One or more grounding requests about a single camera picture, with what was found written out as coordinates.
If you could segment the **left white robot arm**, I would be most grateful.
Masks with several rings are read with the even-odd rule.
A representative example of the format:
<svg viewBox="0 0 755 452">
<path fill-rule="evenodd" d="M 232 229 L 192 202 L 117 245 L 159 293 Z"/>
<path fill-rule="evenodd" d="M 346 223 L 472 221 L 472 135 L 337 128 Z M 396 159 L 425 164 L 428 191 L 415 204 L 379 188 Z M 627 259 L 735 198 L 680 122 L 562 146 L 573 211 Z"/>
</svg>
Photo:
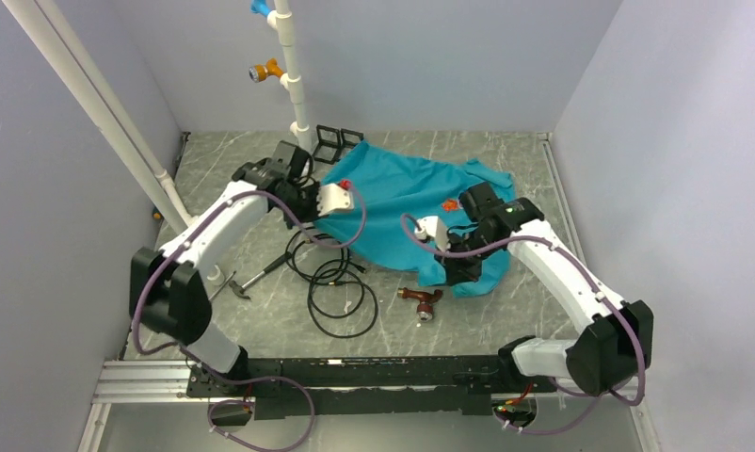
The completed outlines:
<svg viewBox="0 0 755 452">
<path fill-rule="evenodd" d="M 227 396 L 241 393 L 249 382 L 247 351 L 222 332 L 204 280 L 218 259 L 273 208 L 293 224 L 317 217 L 316 185 L 304 177 L 312 156 L 280 141 L 272 156 L 237 169 L 220 197 L 186 230 L 158 250 L 142 248 L 131 261 L 130 316 L 132 344 L 138 353 L 143 328 L 165 334 L 169 347 L 179 347 L 212 371 L 211 381 Z"/>
</svg>

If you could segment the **orange brooch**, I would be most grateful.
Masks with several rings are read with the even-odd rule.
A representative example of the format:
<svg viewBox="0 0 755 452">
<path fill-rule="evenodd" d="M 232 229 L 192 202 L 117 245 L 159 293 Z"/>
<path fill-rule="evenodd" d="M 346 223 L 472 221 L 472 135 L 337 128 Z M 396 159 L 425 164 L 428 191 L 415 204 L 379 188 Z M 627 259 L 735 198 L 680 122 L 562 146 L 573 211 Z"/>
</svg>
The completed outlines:
<svg viewBox="0 0 755 452">
<path fill-rule="evenodd" d="M 449 199 L 442 204 L 442 207 L 447 212 L 456 211 L 460 209 L 460 203 L 458 200 Z"/>
</svg>

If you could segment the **black square frame holder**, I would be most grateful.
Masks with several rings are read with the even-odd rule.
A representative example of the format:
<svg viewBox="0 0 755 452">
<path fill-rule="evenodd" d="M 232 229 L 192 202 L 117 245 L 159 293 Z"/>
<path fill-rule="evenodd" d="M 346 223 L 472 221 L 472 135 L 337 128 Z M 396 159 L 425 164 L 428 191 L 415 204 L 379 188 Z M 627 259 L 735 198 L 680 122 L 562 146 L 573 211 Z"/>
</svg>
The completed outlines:
<svg viewBox="0 0 755 452">
<path fill-rule="evenodd" d="M 341 130 L 317 124 L 315 131 L 317 143 L 312 153 L 314 161 L 327 165 L 336 164 L 341 158 L 343 149 Z"/>
</svg>

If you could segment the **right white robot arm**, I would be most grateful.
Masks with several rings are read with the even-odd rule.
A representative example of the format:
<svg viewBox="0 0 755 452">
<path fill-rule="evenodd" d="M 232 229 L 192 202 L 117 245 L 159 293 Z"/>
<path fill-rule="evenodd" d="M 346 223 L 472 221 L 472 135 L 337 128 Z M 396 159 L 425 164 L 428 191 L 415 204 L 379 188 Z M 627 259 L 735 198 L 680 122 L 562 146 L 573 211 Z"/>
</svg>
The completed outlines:
<svg viewBox="0 0 755 452">
<path fill-rule="evenodd" d="M 651 364 L 654 315 L 643 300 L 629 301 L 594 275 L 559 238 L 528 199 L 504 201 L 487 183 L 459 197 L 468 227 L 447 227 L 437 219 L 433 242 L 449 283 L 475 282 L 488 260 L 506 252 L 543 283 L 568 315 L 573 340 L 525 336 L 500 348 L 497 378 L 519 391 L 533 377 L 569 379 L 588 396 L 617 392 L 635 379 L 645 394 Z"/>
</svg>

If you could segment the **teal t-shirt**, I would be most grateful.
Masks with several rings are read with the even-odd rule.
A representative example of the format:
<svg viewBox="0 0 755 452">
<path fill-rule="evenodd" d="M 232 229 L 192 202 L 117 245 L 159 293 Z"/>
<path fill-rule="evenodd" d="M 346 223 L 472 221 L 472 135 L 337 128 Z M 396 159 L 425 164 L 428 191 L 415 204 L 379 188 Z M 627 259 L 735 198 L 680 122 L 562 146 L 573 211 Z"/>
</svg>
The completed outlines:
<svg viewBox="0 0 755 452">
<path fill-rule="evenodd" d="M 325 184 L 348 180 L 363 197 L 353 211 L 315 222 L 315 227 L 340 242 L 353 235 L 351 250 L 371 264 L 410 271 L 421 286 L 442 286 L 446 276 L 434 254 L 414 245 L 403 232 L 401 216 L 438 216 L 448 226 L 465 226 L 462 209 L 447 207 L 469 187 L 488 182 L 505 201 L 515 199 L 509 173 L 489 169 L 479 160 L 463 164 L 432 161 L 386 151 L 363 141 L 324 177 Z"/>
</svg>

